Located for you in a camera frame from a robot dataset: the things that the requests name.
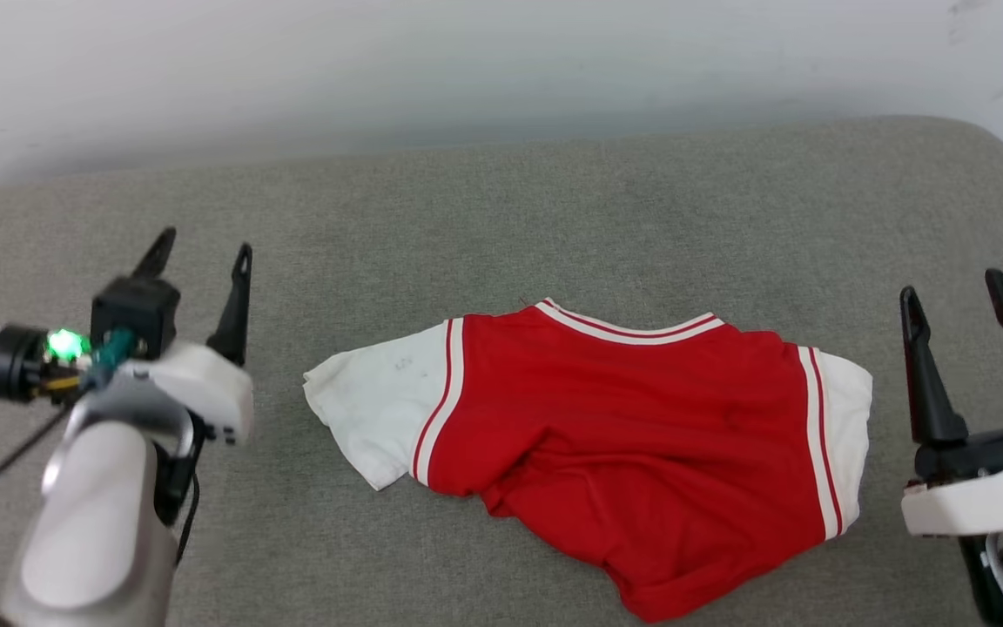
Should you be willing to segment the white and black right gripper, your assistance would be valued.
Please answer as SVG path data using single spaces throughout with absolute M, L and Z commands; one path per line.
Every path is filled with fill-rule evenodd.
M 986 269 L 986 288 L 1003 326 L 1003 271 Z M 912 286 L 899 294 L 914 480 L 902 496 L 913 536 L 1003 533 L 1003 429 L 970 434 L 947 396 L 930 347 L 931 327 Z

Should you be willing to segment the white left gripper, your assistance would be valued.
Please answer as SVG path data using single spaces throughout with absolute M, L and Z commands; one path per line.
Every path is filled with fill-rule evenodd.
M 168 226 L 131 271 L 135 280 L 159 280 L 176 234 Z M 246 365 L 253 249 L 243 243 L 231 272 L 231 290 L 215 332 L 204 344 L 176 339 L 154 361 L 128 360 L 117 370 L 151 382 L 172 401 L 235 444 L 247 444 L 253 426 L 253 381 Z

